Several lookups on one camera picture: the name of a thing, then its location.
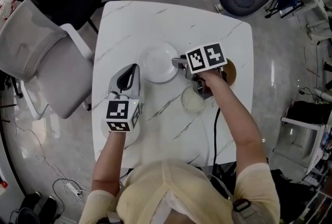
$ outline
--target forearm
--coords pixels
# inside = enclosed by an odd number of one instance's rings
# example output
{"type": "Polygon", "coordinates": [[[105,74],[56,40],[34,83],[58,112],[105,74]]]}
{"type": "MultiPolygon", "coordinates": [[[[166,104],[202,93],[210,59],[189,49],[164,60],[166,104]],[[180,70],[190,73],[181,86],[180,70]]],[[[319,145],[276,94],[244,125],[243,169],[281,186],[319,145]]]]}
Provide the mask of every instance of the forearm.
{"type": "Polygon", "coordinates": [[[210,88],[236,145],[252,142],[261,143],[261,135],[257,124],[227,83],[221,78],[215,77],[210,88]]]}
{"type": "Polygon", "coordinates": [[[126,134],[111,132],[93,172],[92,190],[102,189],[117,195],[126,134]]]}

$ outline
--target gray chair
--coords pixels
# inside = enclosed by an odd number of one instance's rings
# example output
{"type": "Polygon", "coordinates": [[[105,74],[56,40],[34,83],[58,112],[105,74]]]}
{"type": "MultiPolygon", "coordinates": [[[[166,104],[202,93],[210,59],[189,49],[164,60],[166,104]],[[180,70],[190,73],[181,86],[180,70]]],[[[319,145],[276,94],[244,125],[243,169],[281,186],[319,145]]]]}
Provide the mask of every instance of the gray chair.
{"type": "Polygon", "coordinates": [[[55,25],[30,0],[20,4],[0,32],[0,69],[21,80],[27,105],[37,120],[47,106],[66,119],[85,102],[92,91],[92,58],[72,25],[55,25]],[[25,87],[34,77],[48,103],[41,113],[25,87]]]}

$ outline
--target light yellow shirt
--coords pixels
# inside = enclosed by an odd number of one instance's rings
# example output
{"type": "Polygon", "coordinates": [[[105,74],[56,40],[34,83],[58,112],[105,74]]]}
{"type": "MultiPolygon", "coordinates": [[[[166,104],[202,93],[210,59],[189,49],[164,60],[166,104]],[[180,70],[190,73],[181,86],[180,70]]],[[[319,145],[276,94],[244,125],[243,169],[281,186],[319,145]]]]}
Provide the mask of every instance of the light yellow shirt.
{"type": "MultiPolygon", "coordinates": [[[[199,169],[181,161],[168,160],[142,165],[125,179],[118,197],[96,190],[88,196],[79,224],[95,224],[116,211],[124,224],[149,224],[168,191],[186,207],[197,224],[233,223],[232,203],[221,196],[199,169]]],[[[245,168],[237,177],[235,199],[258,202],[279,223],[280,205],[267,164],[245,168]]]]}

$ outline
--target marble table top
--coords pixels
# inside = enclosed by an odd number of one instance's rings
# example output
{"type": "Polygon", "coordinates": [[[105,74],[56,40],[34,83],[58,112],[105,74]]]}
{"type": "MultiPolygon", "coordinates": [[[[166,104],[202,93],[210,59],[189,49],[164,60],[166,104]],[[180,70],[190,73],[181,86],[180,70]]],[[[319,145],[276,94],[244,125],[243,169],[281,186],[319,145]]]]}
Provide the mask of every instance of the marble table top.
{"type": "MultiPolygon", "coordinates": [[[[202,44],[221,41],[223,52],[237,69],[232,90],[251,112],[254,56],[249,24],[217,13],[162,3],[114,1],[105,5],[99,28],[93,69],[92,130],[95,158],[107,135],[101,129],[101,102],[111,77],[137,63],[139,53],[156,42],[166,42],[179,55],[202,44]]],[[[205,100],[199,114],[185,112],[181,93],[190,85],[182,72],[166,83],[152,83],[141,75],[144,98],[138,139],[124,149],[122,167],[164,159],[180,159],[194,166],[213,164],[213,125],[218,106],[205,100]]],[[[236,160],[236,147],[220,114],[217,123],[217,163],[236,160]]]]}

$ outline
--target floor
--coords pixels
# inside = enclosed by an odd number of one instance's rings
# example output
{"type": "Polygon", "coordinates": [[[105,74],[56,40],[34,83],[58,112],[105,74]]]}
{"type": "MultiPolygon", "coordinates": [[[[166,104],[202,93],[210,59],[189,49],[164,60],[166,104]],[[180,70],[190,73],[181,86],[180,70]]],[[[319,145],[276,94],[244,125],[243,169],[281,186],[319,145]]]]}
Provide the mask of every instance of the floor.
{"type": "MultiPolygon", "coordinates": [[[[215,11],[218,0],[136,0],[152,1],[196,7],[215,11]]],[[[92,20],[99,26],[102,10],[93,15],[92,20]]],[[[264,10],[244,19],[252,27],[254,43],[254,96],[252,115],[265,139],[267,155],[273,158],[274,148],[280,131],[280,117],[292,100],[310,101],[309,95],[300,95],[300,87],[312,89],[316,86],[318,65],[318,86],[324,82],[322,64],[327,57],[326,43],[317,49],[307,36],[306,18],[292,17],[280,19],[278,15],[265,19],[264,10]]],[[[89,25],[85,25],[80,34],[91,49],[95,48],[96,34],[89,25]]],[[[42,108],[45,101],[40,99],[34,83],[29,89],[35,94],[35,101],[42,108]]],[[[62,120],[47,109],[40,121],[33,120],[24,99],[13,96],[10,89],[3,94],[4,104],[17,103],[15,108],[3,111],[3,118],[11,120],[4,123],[7,143],[17,173],[27,192],[36,190],[44,194],[53,194],[52,184],[58,173],[70,179],[80,181],[90,187],[95,164],[92,142],[91,112],[82,107],[68,119],[62,120]],[[39,138],[43,150],[30,131],[39,138]]],[[[83,205],[67,197],[61,183],[55,190],[65,203],[64,216],[78,221],[83,205]]]]}

